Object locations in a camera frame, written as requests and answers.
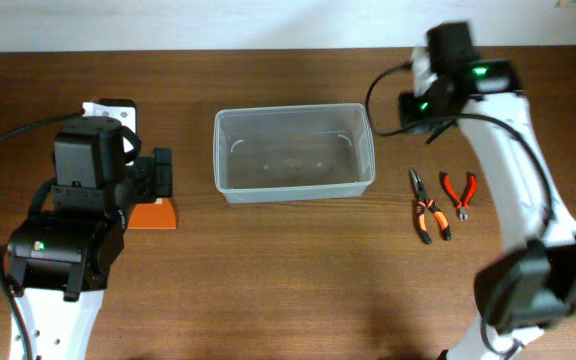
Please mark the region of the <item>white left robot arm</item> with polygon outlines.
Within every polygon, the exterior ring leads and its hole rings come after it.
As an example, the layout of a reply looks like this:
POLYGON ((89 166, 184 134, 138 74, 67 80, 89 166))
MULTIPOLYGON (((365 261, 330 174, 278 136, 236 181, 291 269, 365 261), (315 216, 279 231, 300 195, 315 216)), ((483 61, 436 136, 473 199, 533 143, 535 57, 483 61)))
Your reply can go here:
POLYGON ((172 195, 172 152, 110 117, 77 116, 54 141, 55 177, 0 253, 12 359, 83 359, 134 209, 172 195))

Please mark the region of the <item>clear plastic container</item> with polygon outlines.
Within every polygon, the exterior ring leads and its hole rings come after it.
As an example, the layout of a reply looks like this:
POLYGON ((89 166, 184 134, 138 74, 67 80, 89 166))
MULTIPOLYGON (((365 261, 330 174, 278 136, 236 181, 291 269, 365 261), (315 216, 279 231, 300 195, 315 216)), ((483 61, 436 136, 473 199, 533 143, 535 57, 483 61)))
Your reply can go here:
POLYGON ((376 178, 365 107, 221 110, 213 168, 215 186, 231 204, 359 197, 376 178))

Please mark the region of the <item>orange scraper wooden handle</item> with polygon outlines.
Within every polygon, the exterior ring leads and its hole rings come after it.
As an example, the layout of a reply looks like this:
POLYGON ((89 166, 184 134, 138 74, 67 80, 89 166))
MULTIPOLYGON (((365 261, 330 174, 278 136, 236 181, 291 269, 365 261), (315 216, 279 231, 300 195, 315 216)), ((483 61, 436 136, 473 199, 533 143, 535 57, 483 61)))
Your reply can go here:
POLYGON ((177 226, 177 211, 169 198, 138 204, 128 222, 128 228, 136 230, 174 230, 177 226))

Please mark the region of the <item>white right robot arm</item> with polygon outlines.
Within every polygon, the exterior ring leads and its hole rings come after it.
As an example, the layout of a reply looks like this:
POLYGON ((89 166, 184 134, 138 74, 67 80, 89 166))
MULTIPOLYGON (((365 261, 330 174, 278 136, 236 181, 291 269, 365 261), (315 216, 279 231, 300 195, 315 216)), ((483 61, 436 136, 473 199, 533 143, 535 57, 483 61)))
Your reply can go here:
POLYGON ((429 29, 411 60, 405 130, 461 130, 488 183, 503 239, 502 256, 475 277, 475 320, 440 356, 512 359, 576 315, 576 221, 549 173, 510 61, 482 59, 465 22, 429 29))

